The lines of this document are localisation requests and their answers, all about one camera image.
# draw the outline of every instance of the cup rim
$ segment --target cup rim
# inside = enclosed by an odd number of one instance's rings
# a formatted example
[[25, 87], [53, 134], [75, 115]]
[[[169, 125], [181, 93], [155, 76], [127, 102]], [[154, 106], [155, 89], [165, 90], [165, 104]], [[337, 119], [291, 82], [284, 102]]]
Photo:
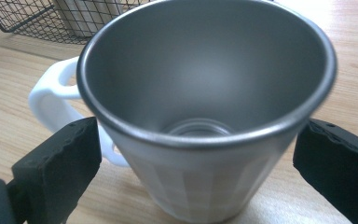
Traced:
[[90, 86], [83, 80], [87, 79], [86, 64], [87, 58], [90, 55], [91, 50], [96, 45], [98, 40], [107, 32], [108, 27], [114, 23], [124, 20], [126, 16], [136, 13], [138, 10], [142, 10], [145, 7], [150, 7], [155, 4], [161, 4], [163, 2], [169, 2], [172, 0], [157, 0], [144, 5], [141, 5], [135, 9], [127, 11], [122, 15], [118, 16], [114, 20], [110, 21], [105, 25], [83, 48], [77, 63], [77, 86], [80, 94], [90, 108], [90, 110], [96, 115], [96, 117], [102, 122], [103, 126], [112, 128], [120, 133], [123, 133], [132, 138], [145, 141], [147, 143], [166, 146], [166, 147], [178, 147], [178, 148], [211, 148], [221, 147], [228, 145], [237, 145], [243, 142], [253, 142], [260, 138], [266, 138], [288, 130], [296, 128], [298, 125], [305, 125], [310, 115], [316, 110], [316, 108], [324, 101], [330, 90], [334, 85], [337, 73], [337, 56], [332, 43], [330, 42], [324, 31], [313, 21], [305, 18], [304, 16], [294, 12], [292, 9], [281, 6], [271, 1], [256, 1], [257, 4], [268, 4], [272, 5], [276, 9], [290, 13], [294, 15], [299, 21], [307, 25], [310, 31], [313, 32], [315, 38], [319, 39], [321, 46], [324, 49], [325, 67], [324, 75], [317, 86], [316, 90], [310, 95], [310, 97], [303, 102], [300, 106], [293, 109], [286, 115], [265, 123], [264, 125], [254, 127], [253, 129], [245, 130], [242, 132], [233, 133], [230, 135], [222, 136], [180, 136], [180, 135], [169, 135], [166, 133], [158, 133], [148, 131], [137, 127], [127, 121], [120, 119], [119, 117], [112, 114], [106, 109], [92, 94]]

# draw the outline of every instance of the mug handle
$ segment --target mug handle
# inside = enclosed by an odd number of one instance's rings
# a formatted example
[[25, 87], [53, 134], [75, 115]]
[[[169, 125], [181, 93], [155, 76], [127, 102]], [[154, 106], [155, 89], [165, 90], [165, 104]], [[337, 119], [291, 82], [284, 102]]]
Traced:
[[[77, 85], [66, 86], [76, 73], [78, 57], [53, 64], [39, 79], [28, 97], [28, 105], [36, 118], [50, 131], [56, 133], [66, 124], [83, 119], [66, 100], [80, 99]], [[117, 166], [129, 166], [101, 125], [98, 125], [102, 155]]]

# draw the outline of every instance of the mug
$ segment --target mug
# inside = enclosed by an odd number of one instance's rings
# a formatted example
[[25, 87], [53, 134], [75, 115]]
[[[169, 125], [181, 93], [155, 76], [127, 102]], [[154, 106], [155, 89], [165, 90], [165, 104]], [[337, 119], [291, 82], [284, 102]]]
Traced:
[[[77, 86], [65, 87], [75, 70]], [[81, 117], [62, 99], [80, 92], [151, 198], [176, 218], [211, 223], [251, 200], [336, 72], [324, 32], [276, 3], [161, 0], [49, 68], [54, 79], [44, 74], [30, 105], [56, 131]]]

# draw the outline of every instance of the wire mesh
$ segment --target wire mesh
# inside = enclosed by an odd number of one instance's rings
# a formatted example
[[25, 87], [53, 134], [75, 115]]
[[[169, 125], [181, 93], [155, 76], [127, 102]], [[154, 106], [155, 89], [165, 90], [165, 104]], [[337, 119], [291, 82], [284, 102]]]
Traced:
[[152, 0], [0, 0], [0, 29], [85, 44], [114, 17]]

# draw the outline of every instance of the light wood surface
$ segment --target light wood surface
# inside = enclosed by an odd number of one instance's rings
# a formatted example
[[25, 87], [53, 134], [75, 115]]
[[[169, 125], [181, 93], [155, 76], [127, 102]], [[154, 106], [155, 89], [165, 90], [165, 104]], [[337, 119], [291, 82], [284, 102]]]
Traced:
[[[358, 135], [358, 0], [280, 0], [319, 24], [335, 45], [335, 88], [313, 117]], [[32, 115], [27, 96], [53, 63], [77, 56], [83, 46], [57, 44], [0, 31], [0, 178], [51, 136]], [[80, 102], [73, 105], [89, 115]], [[350, 223], [293, 167], [294, 144], [246, 209], [228, 223]], [[103, 160], [68, 223], [180, 223], [155, 205], [128, 168]]]

